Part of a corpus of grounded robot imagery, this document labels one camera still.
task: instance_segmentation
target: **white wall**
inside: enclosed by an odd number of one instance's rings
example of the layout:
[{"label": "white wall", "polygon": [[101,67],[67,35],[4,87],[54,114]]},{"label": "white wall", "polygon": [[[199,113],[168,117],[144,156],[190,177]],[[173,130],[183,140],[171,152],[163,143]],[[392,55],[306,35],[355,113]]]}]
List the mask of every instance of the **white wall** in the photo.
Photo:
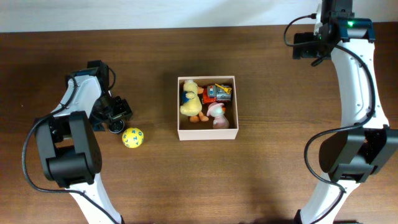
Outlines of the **white wall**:
[{"label": "white wall", "polygon": [[[287,24],[318,0],[0,0],[0,32]],[[354,0],[356,17],[398,21],[398,0]],[[310,19],[301,23],[313,23]]]}]

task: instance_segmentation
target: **brown table surface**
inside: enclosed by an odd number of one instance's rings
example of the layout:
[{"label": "brown table surface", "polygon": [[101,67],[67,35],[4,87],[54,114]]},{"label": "brown table surface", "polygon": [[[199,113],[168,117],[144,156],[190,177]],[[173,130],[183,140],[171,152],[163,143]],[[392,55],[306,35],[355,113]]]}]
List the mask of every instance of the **brown table surface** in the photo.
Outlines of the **brown table surface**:
[{"label": "brown table surface", "polygon": [[[121,136],[96,133],[104,186],[126,223],[264,223],[291,219],[317,180],[303,161],[314,134],[340,126],[338,80],[331,61],[292,60],[284,26],[104,30],[0,35],[1,223],[86,223],[70,195],[43,194],[25,181],[22,143],[34,118],[52,111],[64,76],[89,60],[108,63],[114,95],[127,99],[145,133],[137,149]],[[294,26],[289,32],[311,31]],[[381,103],[398,128],[398,24],[376,24],[374,65]],[[234,141],[179,141],[176,82],[180,76],[234,75],[239,132]],[[318,167],[317,141],[310,161]],[[45,179],[34,138],[27,165]],[[398,153],[355,190],[337,220],[398,220]]]}]

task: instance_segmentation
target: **cardboard box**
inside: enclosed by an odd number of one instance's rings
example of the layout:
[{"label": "cardboard box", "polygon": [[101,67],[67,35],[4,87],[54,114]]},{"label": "cardboard box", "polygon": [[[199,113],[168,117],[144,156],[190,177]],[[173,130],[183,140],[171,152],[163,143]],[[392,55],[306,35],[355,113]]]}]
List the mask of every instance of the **cardboard box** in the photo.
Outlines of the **cardboard box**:
[{"label": "cardboard box", "polygon": [[[200,87],[208,85],[224,84],[232,87],[232,99],[226,103],[225,117],[229,121],[229,129],[213,129],[213,117],[209,117],[207,122],[191,123],[188,116],[180,113],[181,93],[185,80],[192,79]],[[215,139],[235,139],[238,130],[238,106],[236,102],[236,85],[234,76],[215,76],[215,77],[179,77],[177,80],[177,121],[178,136],[180,141],[185,140],[215,140]],[[202,112],[207,113],[208,105],[203,105]]]}]

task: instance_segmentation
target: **black round object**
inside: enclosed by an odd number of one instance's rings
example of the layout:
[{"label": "black round object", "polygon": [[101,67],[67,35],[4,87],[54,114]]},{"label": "black round object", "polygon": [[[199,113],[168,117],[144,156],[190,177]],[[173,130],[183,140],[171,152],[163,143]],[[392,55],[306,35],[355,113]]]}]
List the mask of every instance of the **black round object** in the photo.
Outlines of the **black round object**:
[{"label": "black round object", "polygon": [[108,126],[109,131],[111,131],[113,134],[119,134],[123,131],[124,129],[124,121],[119,120],[115,121],[112,124]]}]

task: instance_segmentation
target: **yellow ball with white dots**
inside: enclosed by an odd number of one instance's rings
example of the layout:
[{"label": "yellow ball with white dots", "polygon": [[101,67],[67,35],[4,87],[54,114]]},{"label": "yellow ball with white dots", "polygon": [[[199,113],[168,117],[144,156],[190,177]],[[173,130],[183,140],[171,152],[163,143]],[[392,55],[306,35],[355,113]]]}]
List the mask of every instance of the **yellow ball with white dots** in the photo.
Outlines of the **yellow ball with white dots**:
[{"label": "yellow ball with white dots", "polygon": [[136,148],[144,142],[144,133],[138,128],[127,128],[122,135],[123,144],[129,148]]}]

